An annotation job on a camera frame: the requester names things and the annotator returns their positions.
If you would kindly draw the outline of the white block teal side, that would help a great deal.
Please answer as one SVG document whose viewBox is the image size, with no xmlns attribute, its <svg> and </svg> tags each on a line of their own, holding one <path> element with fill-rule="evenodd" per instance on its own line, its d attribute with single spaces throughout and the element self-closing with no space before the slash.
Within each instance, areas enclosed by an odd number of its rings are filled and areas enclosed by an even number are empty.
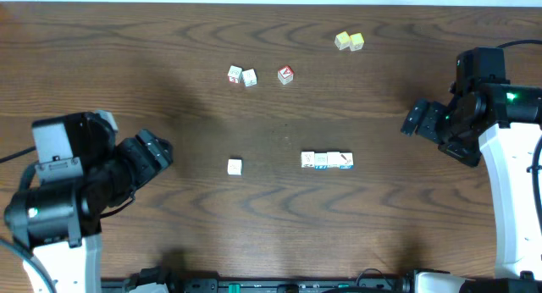
<svg viewBox="0 0 542 293">
<path fill-rule="evenodd" d="M 228 175 L 242 175 L 243 162 L 238 158 L 231 158 L 227 163 Z"/>
</svg>

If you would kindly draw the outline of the white block blue pencil picture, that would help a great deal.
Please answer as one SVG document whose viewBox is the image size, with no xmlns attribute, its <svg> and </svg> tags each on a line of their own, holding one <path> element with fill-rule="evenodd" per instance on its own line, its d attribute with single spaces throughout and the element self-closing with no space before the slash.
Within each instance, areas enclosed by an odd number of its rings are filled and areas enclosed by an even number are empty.
<svg viewBox="0 0 542 293">
<path fill-rule="evenodd" d="M 352 169 L 354 167 L 353 154 L 351 152 L 340 153 L 340 169 Z"/>
</svg>

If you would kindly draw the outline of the plain white block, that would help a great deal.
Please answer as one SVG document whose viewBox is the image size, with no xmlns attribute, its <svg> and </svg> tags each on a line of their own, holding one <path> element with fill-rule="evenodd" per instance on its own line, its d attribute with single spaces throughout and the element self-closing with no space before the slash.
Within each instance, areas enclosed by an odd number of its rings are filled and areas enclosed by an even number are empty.
<svg viewBox="0 0 542 293">
<path fill-rule="evenodd" d="M 342 157 L 340 152 L 327 152 L 327 168 L 338 169 L 341 165 Z"/>
</svg>

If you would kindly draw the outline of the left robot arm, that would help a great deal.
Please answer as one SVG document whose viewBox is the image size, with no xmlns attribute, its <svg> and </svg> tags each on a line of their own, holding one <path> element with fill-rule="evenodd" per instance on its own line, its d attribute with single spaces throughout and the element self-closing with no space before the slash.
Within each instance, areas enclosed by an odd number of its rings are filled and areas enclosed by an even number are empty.
<svg viewBox="0 0 542 293">
<path fill-rule="evenodd" d="M 171 143 L 141 130 L 82 174 L 31 187 L 34 173 L 26 170 L 4 222 L 33 290 L 101 291 L 102 219 L 131 205 L 172 162 Z"/>
</svg>

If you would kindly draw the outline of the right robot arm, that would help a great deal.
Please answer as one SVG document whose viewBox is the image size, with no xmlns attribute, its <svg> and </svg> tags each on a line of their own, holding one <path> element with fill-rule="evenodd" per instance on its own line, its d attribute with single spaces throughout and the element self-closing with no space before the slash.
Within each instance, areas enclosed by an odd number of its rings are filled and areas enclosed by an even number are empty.
<svg viewBox="0 0 542 293">
<path fill-rule="evenodd" d="M 401 127 L 475 167 L 485 163 L 496 226 L 495 276 L 417 271 L 412 292 L 541 290 L 541 90 L 485 83 L 447 106 L 416 101 Z"/>
</svg>

